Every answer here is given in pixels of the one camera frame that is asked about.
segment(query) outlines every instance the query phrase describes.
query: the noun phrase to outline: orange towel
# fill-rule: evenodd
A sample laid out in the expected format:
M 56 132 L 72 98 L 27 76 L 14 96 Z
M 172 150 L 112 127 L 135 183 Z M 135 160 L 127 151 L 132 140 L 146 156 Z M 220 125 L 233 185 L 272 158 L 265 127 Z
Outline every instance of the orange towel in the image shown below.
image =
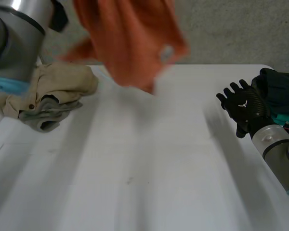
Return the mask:
M 90 38 L 63 60 L 97 59 L 121 86 L 152 93 L 157 74 L 188 52 L 172 0 L 74 0 L 74 6 Z

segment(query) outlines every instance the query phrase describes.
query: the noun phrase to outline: concrete floor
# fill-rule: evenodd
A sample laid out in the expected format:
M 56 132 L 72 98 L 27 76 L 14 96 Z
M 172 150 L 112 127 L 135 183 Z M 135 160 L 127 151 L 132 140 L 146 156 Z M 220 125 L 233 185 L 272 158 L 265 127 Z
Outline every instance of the concrete floor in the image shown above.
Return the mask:
M 70 25 L 50 32 L 42 57 L 51 62 L 81 39 L 71 0 L 61 0 Z M 266 64 L 289 72 L 289 0 L 176 0 L 180 27 L 190 44 L 183 64 Z

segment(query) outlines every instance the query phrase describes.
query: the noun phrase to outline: white logo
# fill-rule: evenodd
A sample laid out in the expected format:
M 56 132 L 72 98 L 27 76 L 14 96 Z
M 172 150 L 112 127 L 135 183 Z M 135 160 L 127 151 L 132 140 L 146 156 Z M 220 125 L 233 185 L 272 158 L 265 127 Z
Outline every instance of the white logo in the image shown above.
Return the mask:
M 238 105 L 239 107 L 246 107 L 247 106 L 247 100 L 245 101 L 245 104 L 243 105 Z

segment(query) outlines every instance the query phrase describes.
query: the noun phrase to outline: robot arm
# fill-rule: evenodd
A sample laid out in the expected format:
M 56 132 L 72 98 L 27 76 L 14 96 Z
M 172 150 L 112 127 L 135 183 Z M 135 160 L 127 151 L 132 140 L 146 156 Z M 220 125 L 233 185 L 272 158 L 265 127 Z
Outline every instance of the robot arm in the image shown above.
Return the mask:
M 60 32 L 67 22 L 56 0 L 0 0 L 0 91 L 27 91 L 48 27 Z
M 239 138 L 249 133 L 253 144 L 267 165 L 289 194 L 289 134 L 273 122 L 270 110 L 260 95 L 245 81 L 242 88 L 231 83 L 224 94 L 217 94 L 229 116 L 237 122 L 236 135 Z
M 279 125 L 269 125 L 257 131 L 252 142 L 289 194 L 289 134 Z

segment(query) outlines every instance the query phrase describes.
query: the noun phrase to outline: table surface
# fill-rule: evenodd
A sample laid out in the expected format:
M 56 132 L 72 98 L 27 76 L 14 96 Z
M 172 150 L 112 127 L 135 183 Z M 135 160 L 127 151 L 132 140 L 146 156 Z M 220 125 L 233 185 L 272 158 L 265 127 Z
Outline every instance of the table surface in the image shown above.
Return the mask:
M 175 65 L 151 96 L 92 66 L 98 93 L 53 132 L 4 118 L 0 231 L 289 231 L 289 197 L 215 98 L 263 67 Z

